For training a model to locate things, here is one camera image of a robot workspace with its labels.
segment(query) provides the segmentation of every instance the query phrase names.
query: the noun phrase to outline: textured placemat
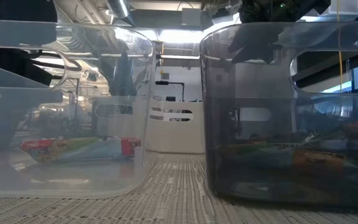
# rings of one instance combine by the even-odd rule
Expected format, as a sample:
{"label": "textured placemat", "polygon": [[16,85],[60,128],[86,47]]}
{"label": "textured placemat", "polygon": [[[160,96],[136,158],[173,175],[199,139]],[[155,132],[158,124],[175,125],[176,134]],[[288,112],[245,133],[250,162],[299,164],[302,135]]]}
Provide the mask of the textured placemat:
{"label": "textured placemat", "polygon": [[207,188],[204,156],[162,155],[144,183],[104,199],[0,198],[0,224],[351,223],[357,214],[236,205]]}

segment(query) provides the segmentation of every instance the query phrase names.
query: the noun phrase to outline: clear plastic bin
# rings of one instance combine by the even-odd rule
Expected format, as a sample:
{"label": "clear plastic bin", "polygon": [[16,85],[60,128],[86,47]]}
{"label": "clear plastic bin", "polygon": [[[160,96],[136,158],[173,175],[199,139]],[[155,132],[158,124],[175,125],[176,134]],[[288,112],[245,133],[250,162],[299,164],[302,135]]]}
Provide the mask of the clear plastic bin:
{"label": "clear plastic bin", "polygon": [[358,207],[358,94],[306,93],[290,78],[297,55],[339,49],[358,51],[358,22],[243,24],[202,40],[215,192]]}
{"label": "clear plastic bin", "polygon": [[112,26],[0,21],[0,57],[33,80],[43,72],[9,60],[55,75],[47,86],[0,68],[1,196],[105,197],[140,184],[150,40]]}

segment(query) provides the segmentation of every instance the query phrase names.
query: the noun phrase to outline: plastic storage container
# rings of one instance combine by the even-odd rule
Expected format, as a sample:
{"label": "plastic storage container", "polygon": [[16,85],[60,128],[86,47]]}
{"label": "plastic storage container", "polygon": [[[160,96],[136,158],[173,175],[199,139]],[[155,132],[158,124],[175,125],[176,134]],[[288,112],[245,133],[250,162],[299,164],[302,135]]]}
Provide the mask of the plastic storage container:
{"label": "plastic storage container", "polygon": [[151,162],[154,57],[150,40],[117,27],[0,21],[0,195],[104,197],[138,186]]}
{"label": "plastic storage container", "polygon": [[306,93],[290,78],[297,55],[339,49],[358,51],[358,22],[243,24],[202,40],[215,192],[358,207],[358,94]]}

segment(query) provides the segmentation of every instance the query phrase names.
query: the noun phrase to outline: snack wrapper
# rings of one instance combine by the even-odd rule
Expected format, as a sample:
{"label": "snack wrapper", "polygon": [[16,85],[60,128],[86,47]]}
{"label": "snack wrapper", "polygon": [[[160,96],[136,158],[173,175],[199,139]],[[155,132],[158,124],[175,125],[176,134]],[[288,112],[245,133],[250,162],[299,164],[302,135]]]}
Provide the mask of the snack wrapper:
{"label": "snack wrapper", "polygon": [[39,139],[26,141],[21,149],[35,161],[42,163],[78,161],[86,159],[120,159],[133,157],[135,147],[140,147],[136,138],[75,138]]}

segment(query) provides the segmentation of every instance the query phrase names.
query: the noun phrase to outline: gray plastic bin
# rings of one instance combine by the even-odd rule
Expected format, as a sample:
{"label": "gray plastic bin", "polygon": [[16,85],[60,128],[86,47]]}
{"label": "gray plastic bin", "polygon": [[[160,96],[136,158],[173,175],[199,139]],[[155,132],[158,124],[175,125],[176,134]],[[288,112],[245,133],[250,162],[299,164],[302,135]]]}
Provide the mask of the gray plastic bin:
{"label": "gray plastic bin", "polygon": [[153,43],[113,26],[0,21],[0,55],[26,54],[19,49],[42,50],[29,60],[62,79],[47,86],[0,68],[0,196],[105,197],[137,187],[150,158]]}
{"label": "gray plastic bin", "polygon": [[290,75],[297,55],[339,49],[358,51],[358,22],[243,24],[202,40],[215,192],[358,207],[358,94],[306,93]]}

